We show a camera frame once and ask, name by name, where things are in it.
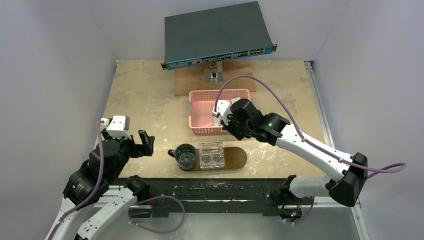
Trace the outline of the clear acrylic holder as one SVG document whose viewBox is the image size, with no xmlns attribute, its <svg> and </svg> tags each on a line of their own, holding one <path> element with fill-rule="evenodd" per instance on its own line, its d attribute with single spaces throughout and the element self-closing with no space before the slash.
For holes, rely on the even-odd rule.
<svg viewBox="0 0 424 240">
<path fill-rule="evenodd" d="M 201 169 L 218 169 L 225 166 L 222 142 L 205 142 L 199 144 L 199 167 Z"/>
</svg>

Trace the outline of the oval wooden tray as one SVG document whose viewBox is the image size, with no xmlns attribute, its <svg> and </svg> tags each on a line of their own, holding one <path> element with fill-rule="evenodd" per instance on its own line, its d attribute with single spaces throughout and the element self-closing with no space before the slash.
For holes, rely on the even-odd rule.
<svg viewBox="0 0 424 240">
<path fill-rule="evenodd" d="M 224 147 L 225 166 L 222 168 L 201 169 L 199 161 L 199 149 L 196 149 L 197 163 L 191 170 L 183 170 L 186 172 L 205 172 L 205 171 L 221 171 L 221 170 L 237 170 L 241 169 L 247 163 L 247 154 L 240 147 Z"/>
</svg>

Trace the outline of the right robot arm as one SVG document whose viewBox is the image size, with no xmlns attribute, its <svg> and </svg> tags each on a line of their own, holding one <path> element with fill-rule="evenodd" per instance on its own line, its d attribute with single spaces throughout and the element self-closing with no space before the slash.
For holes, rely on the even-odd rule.
<svg viewBox="0 0 424 240">
<path fill-rule="evenodd" d="M 297 131 L 294 123 L 277 113 L 262 114 L 246 98 L 234 103 L 218 100 L 212 114 L 220 120 L 222 129 L 239 141 L 254 138 L 268 143 L 301 157 L 324 172 L 322 177 L 291 177 L 280 191 L 284 202 L 292 204 L 299 198 L 329 196 L 347 207 L 357 203 L 368 176 L 368 158 L 364 154 L 336 150 Z"/>
</svg>

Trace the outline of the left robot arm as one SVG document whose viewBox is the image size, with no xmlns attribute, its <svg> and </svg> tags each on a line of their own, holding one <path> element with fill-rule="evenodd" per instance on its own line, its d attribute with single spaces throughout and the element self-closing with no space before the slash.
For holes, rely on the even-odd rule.
<svg viewBox="0 0 424 240">
<path fill-rule="evenodd" d="M 142 205 L 151 196 L 150 185 L 138 175 L 127 178 L 117 193 L 93 216 L 87 215 L 110 189 L 131 158 L 151 157 L 155 137 L 138 131 L 136 144 L 130 137 L 113 139 L 105 129 L 98 132 L 103 139 L 81 167 L 70 175 L 63 191 L 57 217 L 46 236 L 48 240 L 97 240 L 112 222 L 133 204 Z"/>
</svg>

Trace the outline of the dark green cup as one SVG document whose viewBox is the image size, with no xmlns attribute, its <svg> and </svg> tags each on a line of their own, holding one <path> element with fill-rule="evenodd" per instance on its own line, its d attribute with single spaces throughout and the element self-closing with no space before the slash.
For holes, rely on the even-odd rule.
<svg viewBox="0 0 424 240">
<path fill-rule="evenodd" d="M 182 170 L 188 171 L 197 165 L 197 150 L 191 144 L 181 144 L 176 149 L 169 149 L 167 154 L 176 160 Z"/>
</svg>

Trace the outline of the pink plastic basket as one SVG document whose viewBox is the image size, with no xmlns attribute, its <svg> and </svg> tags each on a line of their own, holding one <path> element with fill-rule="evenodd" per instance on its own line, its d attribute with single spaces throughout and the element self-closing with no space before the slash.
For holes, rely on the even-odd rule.
<svg viewBox="0 0 424 240">
<path fill-rule="evenodd" d="M 188 94 L 189 115 L 188 126 L 195 135 L 226 135 L 228 132 L 215 126 L 212 114 L 218 89 L 192 90 Z"/>
</svg>

